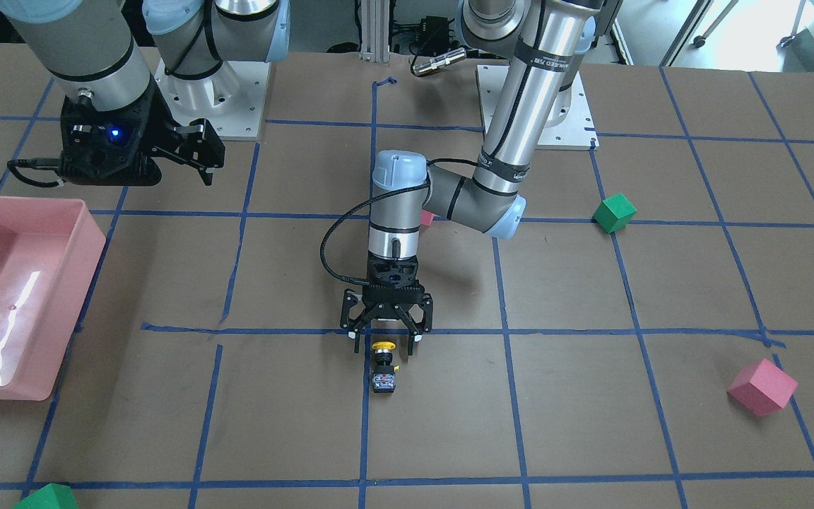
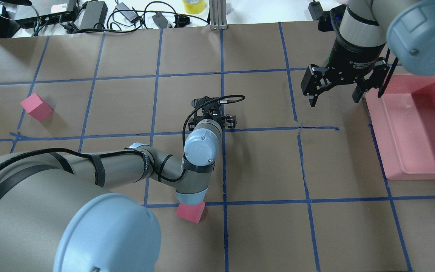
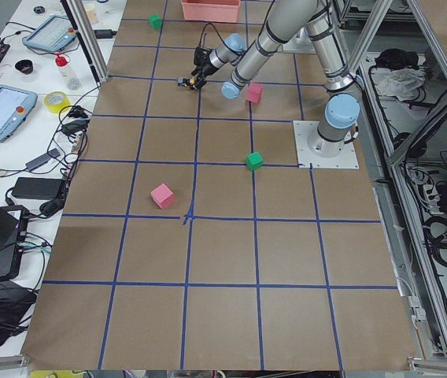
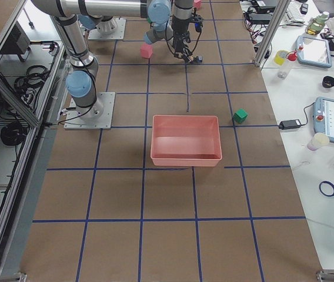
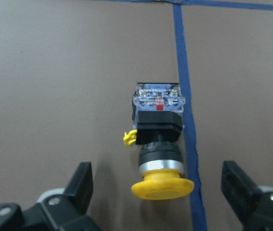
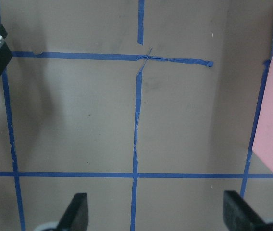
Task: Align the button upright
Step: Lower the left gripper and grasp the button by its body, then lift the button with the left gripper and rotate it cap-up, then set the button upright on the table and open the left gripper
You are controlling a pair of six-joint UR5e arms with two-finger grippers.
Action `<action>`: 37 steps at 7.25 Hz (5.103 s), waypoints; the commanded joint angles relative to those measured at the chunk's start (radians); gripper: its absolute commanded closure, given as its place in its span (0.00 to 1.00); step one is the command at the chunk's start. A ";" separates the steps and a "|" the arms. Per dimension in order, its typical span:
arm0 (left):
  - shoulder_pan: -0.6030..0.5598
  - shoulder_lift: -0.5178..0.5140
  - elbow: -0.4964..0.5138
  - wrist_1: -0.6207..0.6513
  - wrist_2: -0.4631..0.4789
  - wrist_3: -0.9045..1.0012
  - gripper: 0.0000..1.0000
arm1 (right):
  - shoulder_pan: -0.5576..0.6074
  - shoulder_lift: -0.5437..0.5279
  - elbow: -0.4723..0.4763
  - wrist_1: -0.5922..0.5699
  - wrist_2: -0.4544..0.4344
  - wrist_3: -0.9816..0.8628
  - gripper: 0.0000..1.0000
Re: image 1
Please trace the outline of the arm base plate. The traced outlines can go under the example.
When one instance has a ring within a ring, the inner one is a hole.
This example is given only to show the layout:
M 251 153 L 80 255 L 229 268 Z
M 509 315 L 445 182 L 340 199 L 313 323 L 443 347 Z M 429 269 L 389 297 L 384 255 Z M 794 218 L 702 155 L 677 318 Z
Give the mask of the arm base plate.
M 477 66 L 479 110 L 485 136 L 488 135 L 507 72 L 507 66 L 483 64 Z M 556 151 L 590 151 L 590 149 L 598 147 L 600 147 L 600 142 L 598 142 L 594 120 L 584 90 L 582 75 L 577 74 L 571 89 L 560 93 L 553 104 L 536 148 L 555 149 Z
M 224 141 L 258 141 L 269 90 L 269 62 L 223 62 L 216 74 L 196 81 L 165 75 L 155 81 L 172 118 L 181 125 L 207 119 Z

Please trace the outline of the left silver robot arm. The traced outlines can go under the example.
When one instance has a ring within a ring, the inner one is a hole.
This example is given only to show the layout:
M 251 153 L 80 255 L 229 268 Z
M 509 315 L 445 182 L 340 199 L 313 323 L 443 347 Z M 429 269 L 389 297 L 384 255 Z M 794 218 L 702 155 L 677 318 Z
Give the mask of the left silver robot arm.
M 601 1 L 462 1 L 466 45 L 508 61 L 507 77 L 471 177 L 423 155 L 387 149 L 375 158 L 368 207 L 366 275 L 343 294 L 340 323 L 359 347 L 374 321 L 403 323 L 409 345 L 432 331 L 432 296 L 419 281 L 421 213 L 511 238 L 526 201 L 518 193 L 553 109 L 568 94 L 602 9 Z

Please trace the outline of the green cube near left arm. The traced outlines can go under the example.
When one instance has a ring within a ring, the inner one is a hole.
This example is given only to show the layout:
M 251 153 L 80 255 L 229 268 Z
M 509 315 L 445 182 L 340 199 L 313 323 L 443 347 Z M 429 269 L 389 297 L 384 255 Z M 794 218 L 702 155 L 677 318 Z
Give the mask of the green cube near left arm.
M 636 215 L 637 207 L 623 193 L 619 193 L 601 200 L 592 219 L 606 234 L 613 234 Z

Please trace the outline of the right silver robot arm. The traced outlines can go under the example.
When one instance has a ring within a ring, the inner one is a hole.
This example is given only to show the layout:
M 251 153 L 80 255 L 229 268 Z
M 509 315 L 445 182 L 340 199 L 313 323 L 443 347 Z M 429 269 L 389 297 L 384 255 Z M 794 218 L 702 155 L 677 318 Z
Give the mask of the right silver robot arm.
M 149 187 L 161 181 L 156 158 L 164 158 L 212 185 L 225 155 L 214 120 L 249 110 L 233 64 L 285 59 L 290 3 L 145 1 L 140 9 L 160 52 L 161 78 L 115 1 L 0 1 L 65 95 L 61 154 L 10 160 L 18 181 Z

